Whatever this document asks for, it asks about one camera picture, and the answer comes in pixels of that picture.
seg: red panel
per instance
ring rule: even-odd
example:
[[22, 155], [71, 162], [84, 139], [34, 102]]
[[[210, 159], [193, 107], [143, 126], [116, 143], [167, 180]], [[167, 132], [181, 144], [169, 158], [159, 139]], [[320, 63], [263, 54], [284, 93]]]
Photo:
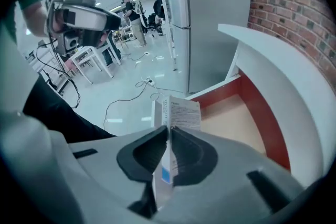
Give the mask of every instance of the red panel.
[[195, 102], [199, 102], [201, 109], [206, 108], [209, 105], [215, 104], [221, 100], [238, 94], [240, 86], [240, 78], [231, 81], [224, 86], [221, 86], [215, 90], [207, 92], [199, 97], [192, 99]]
[[240, 70], [239, 95], [249, 109], [264, 142], [266, 155], [290, 170], [289, 157], [279, 124], [259, 90]]

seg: white refrigerator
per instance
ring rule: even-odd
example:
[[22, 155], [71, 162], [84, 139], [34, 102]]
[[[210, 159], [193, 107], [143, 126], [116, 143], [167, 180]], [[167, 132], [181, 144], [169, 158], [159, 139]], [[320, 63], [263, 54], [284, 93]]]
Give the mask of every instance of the white refrigerator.
[[202, 91], [223, 80], [238, 41], [218, 24], [247, 26], [250, 0], [167, 0], [184, 92]]

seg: red brick wall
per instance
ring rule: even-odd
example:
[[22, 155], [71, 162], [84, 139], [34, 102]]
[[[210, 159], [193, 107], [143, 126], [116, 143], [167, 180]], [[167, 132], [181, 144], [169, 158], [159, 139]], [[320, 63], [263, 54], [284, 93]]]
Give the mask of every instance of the red brick wall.
[[251, 0], [248, 27], [297, 48], [336, 90], [336, 24], [325, 0]]

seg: beige pants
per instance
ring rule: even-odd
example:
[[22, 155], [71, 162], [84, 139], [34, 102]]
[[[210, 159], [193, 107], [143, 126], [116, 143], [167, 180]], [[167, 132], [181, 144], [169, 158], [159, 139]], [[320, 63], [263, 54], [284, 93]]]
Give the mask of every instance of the beige pants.
[[136, 20], [133, 20], [131, 22], [131, 25], [132, 25], [132, 29], [133, 29], [133, 33], [134, 33], [135, 37], [140, 42], [140, 46], [145, 45], [146, 41], [145, 41], [145, 36], [142, 32], [140, 18], [138, 18]]

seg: person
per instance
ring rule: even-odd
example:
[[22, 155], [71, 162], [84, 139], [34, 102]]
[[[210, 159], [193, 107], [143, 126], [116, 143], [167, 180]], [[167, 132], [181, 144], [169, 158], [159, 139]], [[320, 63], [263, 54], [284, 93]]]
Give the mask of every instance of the person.
[[[112, 34], [110, 34], [108, 36], [109, 41], [111, 42], [112, 48], [113, 50], [116, 52], [115, 54], [117, 55], [118, 59], [121, 60], [121, 54], [120, 54], [120, 50], [115, 46], [113, 39], [112, 39]], [[109, 66], [110, 64], [113, 63], [112, 57], [109, 54], [108, 50], [110, 51], [110, 53], [112, 53], [111, 49], [108, 48], [107, 50], [103, 51], [101, 54], [103, 54], [104, 56], [104, 60], [106, 62], [106, 65]]]
[[155, 24], [159, 25], [160, 23], [161, 23], [161, 18], [158, 15], [156, 15], [155, 16]]
[[[43, 0], [15, 1], [20, 4], [30, 32], [38, 37], [46, 37], [47, 13], [41, 3]], [[14, 68], [1, 67], [0, 109], [22, 111], [40, 120], [48, 129], [62, 133], [68, 143], [114, 137], [75, 113], [19, 54], [15, 48], [17, 41], [14, 16], [15, 2], [11, 4], [7, 14], [2, 14], [0, 21], [0, 53], [3, 59], [14, 63]], [[61, 28], [62, 23], [54, 19], [54, 29], [58, 31]], [[100, 43], [106, 37], [107, 35], [103, 35]]]
[[147, 18], [145, 17], [145, 15], [144, 14], [142, 14], [142, 20], [143, 20], [143, 22], [145, 23], [145, 26], [143, 25], [143, 24], [141, 24], [141, 29], [142, 29], [142, 32], [145, 34], [147, 34], [148, 33], [148, 23], [147, 23]]
[[122, 1], [126, 4], [126, 10], [127, 10], [127, 12], [124, 15], [124, 18], [130, 19], [133, 33], [140, 43], [136, 47], [141, 48], [146, 45], [146, 40], [142, 32], [140, 15], [134, 11], [134, 7], [131, 3], [131, 0], [122, 0]]

